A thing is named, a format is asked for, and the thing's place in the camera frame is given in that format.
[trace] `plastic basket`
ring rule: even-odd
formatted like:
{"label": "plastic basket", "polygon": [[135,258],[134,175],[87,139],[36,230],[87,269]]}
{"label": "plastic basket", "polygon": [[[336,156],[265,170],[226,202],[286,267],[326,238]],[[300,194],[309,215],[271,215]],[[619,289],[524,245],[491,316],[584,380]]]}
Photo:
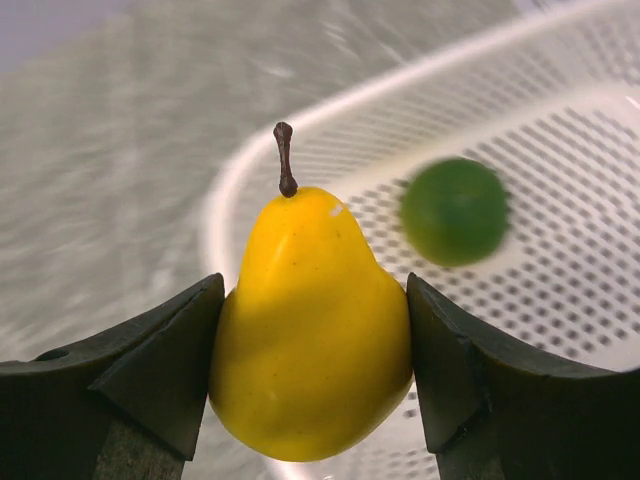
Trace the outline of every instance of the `plastic basket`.
{"label": "plastic basket", "polygon": [[[640,364],[640,2],[572,4],[470,39],[286,119],[301,185],[346,201],[380,263],[410,271],[522,340],[584,363]],[[278,194],[273,125],[230,159],[206,200],[203,261],[231,288]],[[398,195],[416,168],[461,154],[511,194],[504,247],[469,268],[417,256]],[[438,478],[415,390],[369,438],[276,478]]]}

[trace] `pear stem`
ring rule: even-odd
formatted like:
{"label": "pear stem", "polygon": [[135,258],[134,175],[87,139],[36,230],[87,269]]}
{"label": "pear stem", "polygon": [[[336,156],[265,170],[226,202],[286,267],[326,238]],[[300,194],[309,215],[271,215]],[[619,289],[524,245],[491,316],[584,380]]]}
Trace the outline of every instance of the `pear stem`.
{"label": "pear stem", "polygon": [[298,184],[293,178],[291,164],[289,163],[293,128],[288,123],[278,122],[273,129],[273,136],[276,137],[280,152],[280,193],[286,198],[291,198],[298,192]]}

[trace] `green lime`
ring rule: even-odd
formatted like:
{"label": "green lime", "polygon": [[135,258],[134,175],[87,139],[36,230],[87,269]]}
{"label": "green lime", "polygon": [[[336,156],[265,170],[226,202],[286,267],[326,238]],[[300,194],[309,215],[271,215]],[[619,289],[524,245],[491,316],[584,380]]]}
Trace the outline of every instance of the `green lime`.
{"label": "green lime", "polygon": [[409,242],[443,267],[491,255],[508,226],[507,193],[496,174],[466,158],[429,165],[409,184],[401,202]]}

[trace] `yellow pear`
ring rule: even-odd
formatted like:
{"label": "yellow pear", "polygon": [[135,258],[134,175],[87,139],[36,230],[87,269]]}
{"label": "yellow pear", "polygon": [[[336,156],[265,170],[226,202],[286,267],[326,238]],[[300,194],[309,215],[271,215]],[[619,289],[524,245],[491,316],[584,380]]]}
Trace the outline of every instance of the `yellow pear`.
{"label": "yellow pear", "polygon": [[322,460],[358,443],[411,384],[402,286],[349,209],[298,188],[293,129],[274,129],[280,192],[260,213],[220,316],[209,398],[238,440],[271,458]]}

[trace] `white basket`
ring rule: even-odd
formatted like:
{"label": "white basket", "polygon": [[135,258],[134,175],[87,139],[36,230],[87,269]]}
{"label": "white basket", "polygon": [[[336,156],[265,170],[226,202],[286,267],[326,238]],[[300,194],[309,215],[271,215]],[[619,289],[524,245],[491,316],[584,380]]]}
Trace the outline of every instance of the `white basket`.
{"label": "white basket", "polygon": [[[285,120],[298,183],[347,201],[400,281],[414,271],[550,352],[616,370],[640,364],[640,1],[552,9]],[[203,260],[227,289],[278,194],[272,128],[228,162],[206,201]],[[425,262],[395,215],[412,172],[449,154],[491,166],[511,194],[509,240],[469,268]],[[286,480],[438,478],[413,389],[345,454],[268,464]]]}

